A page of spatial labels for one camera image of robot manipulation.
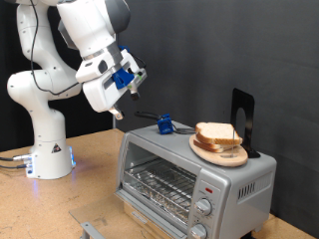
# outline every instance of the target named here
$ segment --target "table surface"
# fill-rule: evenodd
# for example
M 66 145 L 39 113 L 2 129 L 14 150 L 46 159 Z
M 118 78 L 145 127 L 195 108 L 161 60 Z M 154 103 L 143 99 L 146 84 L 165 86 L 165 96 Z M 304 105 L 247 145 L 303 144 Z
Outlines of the table surface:
M 69 211 L 106 198 L 115 191 L 123 135 L 120 130 L 111 129 L 68 138 L 67 144 L 73 148 L 77 166 L 60 179 L 29 179 L 24 169 L 1 168 L 0 238 L 79 239 L 82 228 Z M 0 156 L 11 157 L 28 153 L 28 150 L 29 147 L 14 149 L 1 152 Z M 21 162 L 1 161 L 1 164 Z M 143 238 L 152 238 L 139 226 L 135 229 L 141 230 Z M 257 239 L 314 239 L 273 215 L 253 236 Z

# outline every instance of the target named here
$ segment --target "blue gripper mount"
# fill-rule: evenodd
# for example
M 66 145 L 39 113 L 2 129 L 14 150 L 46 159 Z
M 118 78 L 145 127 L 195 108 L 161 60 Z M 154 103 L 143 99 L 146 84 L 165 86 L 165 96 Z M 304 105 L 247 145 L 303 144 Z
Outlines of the blue gripper mount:
M 158 120 L 159 132 L 160 134 L 167 134 L 173 132 L 171 119 L 169 114 L 162 115 L 161 119 Z

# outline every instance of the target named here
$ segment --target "toast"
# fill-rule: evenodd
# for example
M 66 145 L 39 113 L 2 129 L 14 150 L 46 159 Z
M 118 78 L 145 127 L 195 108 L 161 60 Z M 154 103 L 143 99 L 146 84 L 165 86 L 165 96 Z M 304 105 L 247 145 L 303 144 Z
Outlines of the toast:
M 196 127 L 196 137 L 200 142 L 210 144 L 240 145 L 242 138 L 233 131 L 230 123 L 199 122 Z
M 200 142 L 197 138 L 193 140 L 193 144 L 197 147 L 200 147 L 201 149 L 211 151 L 211 152 L 224 152 L 226 150 L 229 150 L 232 148 L 232 145 L 221 145 L 221 144 L 210 144 L 210 143 L 203 143 Z M 219 147 L 212 148 L 211 145 L 217 145 Z

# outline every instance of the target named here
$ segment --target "black plate holder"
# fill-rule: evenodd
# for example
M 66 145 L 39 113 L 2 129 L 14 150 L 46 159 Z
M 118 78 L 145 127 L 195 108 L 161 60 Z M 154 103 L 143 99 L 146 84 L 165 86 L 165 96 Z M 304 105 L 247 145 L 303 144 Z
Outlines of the black plate holder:
M 242 108 L 246 115 L 245 136 L 242 147 L 247 151 L 248 158 L 260 157 L 260 154 L 251 147 L 251 134 L 253 125 L 253 111 L 255 107 L 255 99 L 252 95 L 245 93 L 237 88 L 232 91 L 232 104 L 230 123 L 236 128 L 237 113 Z

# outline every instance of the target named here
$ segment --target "toaster vent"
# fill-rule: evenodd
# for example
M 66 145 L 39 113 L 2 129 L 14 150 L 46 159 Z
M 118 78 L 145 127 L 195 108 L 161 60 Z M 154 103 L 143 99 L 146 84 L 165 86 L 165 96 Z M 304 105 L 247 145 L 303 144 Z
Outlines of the toaster vent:
M 244 200 L 245 198 L 261 191 L 262 189 L 268 187 L 271 183 L 271 173 L 263 175 L 256 180 L 249 182 L 248 184 L 239 188 L 238 191 L 238 202 Z

